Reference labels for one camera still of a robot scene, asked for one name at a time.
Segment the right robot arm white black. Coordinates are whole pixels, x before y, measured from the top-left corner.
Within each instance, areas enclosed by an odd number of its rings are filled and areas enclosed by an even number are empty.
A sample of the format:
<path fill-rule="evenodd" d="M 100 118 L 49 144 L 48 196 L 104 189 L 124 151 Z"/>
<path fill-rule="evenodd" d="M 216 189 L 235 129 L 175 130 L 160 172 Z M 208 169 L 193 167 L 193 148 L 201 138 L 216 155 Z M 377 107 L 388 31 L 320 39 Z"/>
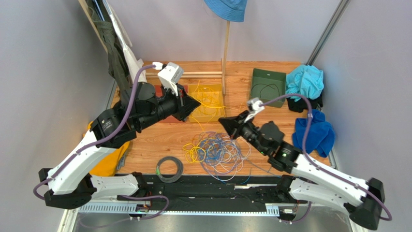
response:
<path fill-rule="evenodd" d="M 221 117 L 218 121 L 231 139 L 242 137 L 267 156 L 273 168 L 286 173 L 277 188 L 279 192 L 297 201 L 336 209 L 357 225 L 377 230 L 385 201 L 382 181 L 350 176 L 307 158 L 301 150 L 284 141 L 284 133 L 273 121 L 258 127 L 249 115 L 244 111 L 238 116 Z"/>

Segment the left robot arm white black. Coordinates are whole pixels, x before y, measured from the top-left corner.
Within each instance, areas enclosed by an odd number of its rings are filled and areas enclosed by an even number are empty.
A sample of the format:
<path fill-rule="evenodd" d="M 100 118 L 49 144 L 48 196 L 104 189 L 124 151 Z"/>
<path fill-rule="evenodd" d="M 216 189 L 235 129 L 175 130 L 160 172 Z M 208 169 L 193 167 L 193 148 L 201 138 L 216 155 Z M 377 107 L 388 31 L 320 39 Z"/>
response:
<path fill-rule="evenodd" d="M 123 90 L 120 100 L 92 122 L 83 140 L 61 164 L 39 171 L 40 184 L 49 188 L 41 199 L 47 206 L 61 209 L 76 209 L 101 197 L 142 200 L 147 183 L 141 173 L 104 177 L 91 170 L 142 130 L 170 116 L 184 121 L 199 105 L 182 85 L 177 85 L 177 93 L 163 88 L 160 97 L 149 83 L 139 82 Z"/>

